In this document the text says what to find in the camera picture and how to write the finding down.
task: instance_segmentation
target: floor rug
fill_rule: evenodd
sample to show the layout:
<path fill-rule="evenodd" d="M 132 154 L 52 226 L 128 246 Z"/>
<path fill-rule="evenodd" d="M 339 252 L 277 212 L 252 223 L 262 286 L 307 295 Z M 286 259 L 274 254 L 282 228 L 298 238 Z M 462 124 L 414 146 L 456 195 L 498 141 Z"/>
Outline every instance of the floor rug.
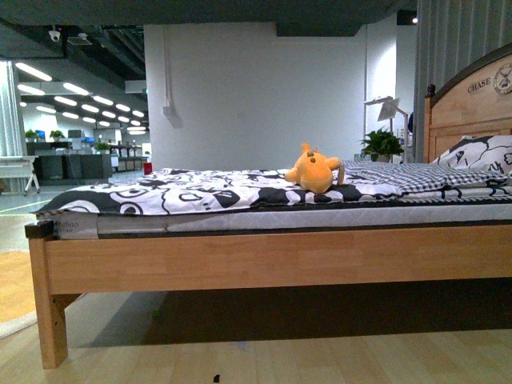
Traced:
<path fill-rule="evenodd" d="M 0 253 L 0 286 L 0 338 L 3 338 L 36 321 L 28 252 Z"/>

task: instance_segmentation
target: black and white bedding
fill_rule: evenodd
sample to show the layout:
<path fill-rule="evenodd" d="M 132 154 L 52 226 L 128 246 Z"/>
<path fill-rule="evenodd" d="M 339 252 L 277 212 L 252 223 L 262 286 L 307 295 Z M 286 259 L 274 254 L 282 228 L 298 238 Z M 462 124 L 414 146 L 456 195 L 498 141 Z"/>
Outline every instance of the black and white bedding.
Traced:
<path fill-rule="evenodd" d="M 462 137 L 460 142 L 433 163 L 458 169 L 512 174 L 512 135 Z"/>
<path fill-rule="evenodd" d="M 314 194 L 284 179 L 287 170 L 163 169 L 124 183 L 80 186 L 35 212 L 135 216 L 211 214 L 336 203 L 512 196 L 507 175 L 433 164 L 343 162 L 344 182 Z"/>

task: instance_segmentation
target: mattress label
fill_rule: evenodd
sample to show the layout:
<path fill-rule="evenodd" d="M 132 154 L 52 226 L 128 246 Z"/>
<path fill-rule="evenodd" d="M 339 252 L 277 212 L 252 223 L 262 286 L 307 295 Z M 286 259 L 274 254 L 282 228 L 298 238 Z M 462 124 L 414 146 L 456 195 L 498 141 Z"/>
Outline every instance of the mattress label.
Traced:
<path fill-rule="evenodd" d="M 58 235 L 64 239 L 98 238 L 95 214 L 68 213 L 58 221 Z"/>

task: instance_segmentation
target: gray curtain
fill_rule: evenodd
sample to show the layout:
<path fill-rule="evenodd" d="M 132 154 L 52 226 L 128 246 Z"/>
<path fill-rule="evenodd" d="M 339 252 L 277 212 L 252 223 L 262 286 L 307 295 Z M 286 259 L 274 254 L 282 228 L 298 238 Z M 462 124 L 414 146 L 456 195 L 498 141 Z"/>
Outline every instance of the gray curtain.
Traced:
<path fill-rule="evenodd" d="M 414 148 L 422 161 L 426 88 L 437 90 L 489 52 L 512 42 L 512 0 L 418 0 Z"/>
<path fill-rule="evenodd" d="M 0 156 L 26 155 L 25 130 L 18 113 L 19 92 L 12 62 L 0 61 Z M 23 180 L 4 180 L 11 192 L 22 192 Z"/>

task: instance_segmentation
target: red object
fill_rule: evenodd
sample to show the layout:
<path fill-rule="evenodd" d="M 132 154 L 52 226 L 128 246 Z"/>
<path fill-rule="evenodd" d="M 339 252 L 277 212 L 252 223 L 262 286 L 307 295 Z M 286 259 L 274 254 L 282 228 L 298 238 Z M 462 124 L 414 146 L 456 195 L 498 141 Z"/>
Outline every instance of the red object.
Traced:
<path fill-rule="evenodd" d="M 153 164 L 151 164 L 150 162 L 145 162 L 144 163 L 144 174 L 150 174 L 151 172 L 153 172 Z"/>

